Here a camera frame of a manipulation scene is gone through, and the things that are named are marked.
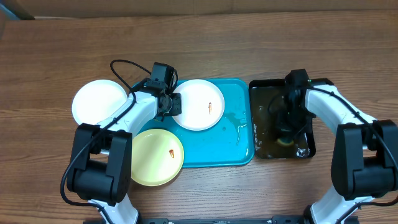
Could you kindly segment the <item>green yellow sponge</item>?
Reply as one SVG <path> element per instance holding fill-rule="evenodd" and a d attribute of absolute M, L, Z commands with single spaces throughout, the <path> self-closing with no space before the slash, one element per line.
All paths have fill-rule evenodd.
<path fill-rule="evenodd" d="M 294 141 L 292 139 L 279 138 L 276 143 L 282 147 L 290 147 L 294 145 Z"/>

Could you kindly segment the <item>pinkish white plate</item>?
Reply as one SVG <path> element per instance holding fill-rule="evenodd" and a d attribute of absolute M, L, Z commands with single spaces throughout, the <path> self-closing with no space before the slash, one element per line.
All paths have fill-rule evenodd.
<path fill-rule="evenodd" d="M 221 119 L 225 108 L 224 96 L 212 82 L 188 80 L 181 83 L 175 92 L 181 95 L 182 113 L 172 117 L 181 127 L 203 131 Z"/>

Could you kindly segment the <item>white plate with sauce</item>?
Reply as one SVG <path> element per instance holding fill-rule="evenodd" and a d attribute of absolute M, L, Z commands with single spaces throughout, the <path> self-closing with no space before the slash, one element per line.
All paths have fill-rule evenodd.
<path fill-rule="evenodd" d="M 81 87 L 72 101 L 78 125 L 97 124 L 111 116 L 127 100 L 123 87 L 111 80 L 95 80 Z"/>

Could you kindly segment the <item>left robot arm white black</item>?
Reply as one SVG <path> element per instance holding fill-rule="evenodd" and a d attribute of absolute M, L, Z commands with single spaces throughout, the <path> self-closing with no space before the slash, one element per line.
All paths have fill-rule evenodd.
<path fill-rule="evenodd" d="M 96 208 L 103 223 L 137 223 L 127 195 L 132 139 L 158 115 L 180 113 L 176 86 L 146 78 L 126 93 L 114 81 L 95 80 L 78 90 L 72 101 L 78 127 L 60 185 L 66 203 Z"/>

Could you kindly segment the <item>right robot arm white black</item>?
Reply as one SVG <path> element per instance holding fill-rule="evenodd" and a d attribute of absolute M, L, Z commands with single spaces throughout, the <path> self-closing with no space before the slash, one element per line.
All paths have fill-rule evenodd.
<path fill-rule="evenodd" d="M 292 141 L 319 117 L 334 133 L 332 185 L 309 205 L 302 223 L 357 223 L 351 214 L 363 206 L 390 207 L 397 200 L 376 202 L 397 190 L 397 125 L 361 112 L 326 78 L 284 82 L 278 111 L 279 141 Z"/>

